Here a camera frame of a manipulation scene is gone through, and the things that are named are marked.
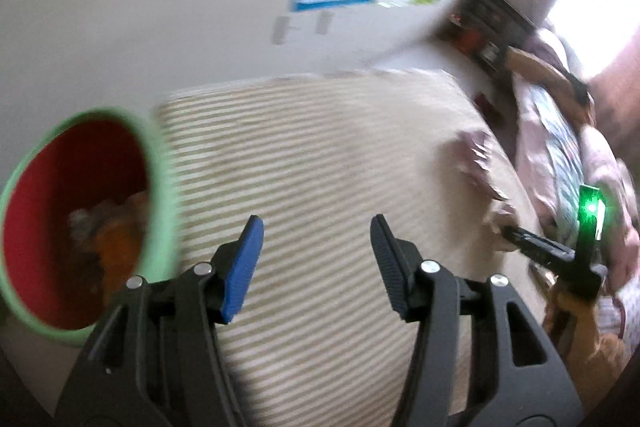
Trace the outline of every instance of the black handheld device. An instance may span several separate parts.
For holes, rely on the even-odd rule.
[[[582,185],[575,250],[521,228],[507,227],[502,234],[532,261],[556,274],[567,291],[591,301],[607,276],[607,267],[597,262],[605,211],[601,191]]]
[[[582,405],[564,364],[507,277],[456,277],[396,239],[382,215],[370,235],[393,310],[420,322],[394,427],[578,425]],[[472,316],[471,372],[467,407],[450,416],[460,315]]]
[[[242,427],[216,324],[240,311],[262,220],[176,279],[133,276],[84,344],[58,402],[63,427]]]

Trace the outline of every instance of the bed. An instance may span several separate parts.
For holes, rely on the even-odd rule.
[[[507,65],[519,110],[516,170],[545,234],[569,247],[577,233],[580,184],[600,188],[607,212],[599,261],[608,274],[598,298],[600,333],[613,333],[629,353],[640,344],[638,206],[624,163],[597,130],[588,84],[567,71],[564,48],[549,31],[510,51]]]
[[[416,327],[388,304],[369,244],[374,214],[457,275],[506,274],[542,320],[526,258],[495,253],[482,223],[489,201],[456,169],[457,133],[488,128],[450,75],[249,80],[177,94],[156,117],[178,174],[184,269],[233,240],[250,214],[265,222],[244,309],[220,333],[257,425],[390,424]],[[539,230],[497,144],[492,174],[521,224]],[[466,402],[469,342],[463,324],[452,412]]]

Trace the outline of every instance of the sunlight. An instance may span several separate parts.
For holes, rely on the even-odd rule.
[[[584,77],[600,73],[640,25],[640,0],[557,0],[548,16],[578,55]]]

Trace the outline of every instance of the metal pin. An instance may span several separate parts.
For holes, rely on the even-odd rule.
[[[507,279],[507,277],[505,275],[502,275],[501,273],[492,275],[490,281],[491,284],[493,284],[494,286],[498,286],[498,288],[507,286],[509,284],[509,279]]]
[[[209,275],[211,270],[212,268],[209,263],[198,263],[193,267],[193,272],[196,275]]]
[[[436,261],[428,259],[420,263],[420,269],[425,273],[436,273],[440,271],[440,265]]]
[[[133,277],[129,277],[127,279],[127,288],[129,288],[130,290],[137,290],[138,288],[140,288],[140,286],[142,286],[142,283],[142,277],[140,277],[140,275],[134,275]]]

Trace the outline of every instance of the beige carpet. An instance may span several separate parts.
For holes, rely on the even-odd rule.
[[[180,182],[184,268],[235,240],[250,214],[265,223],[244,309],[220,333],[258,425],[389,425],[416,326],[389,306],[369,244],[374,214],[457,275],[506,273],[542,318],[526,259],[492,251],[487,203],[455,168],[457,131],[486,126],[446,73],[211,86],[165,103],[158,118]],[[501,151],[494,174],[535,229]]]

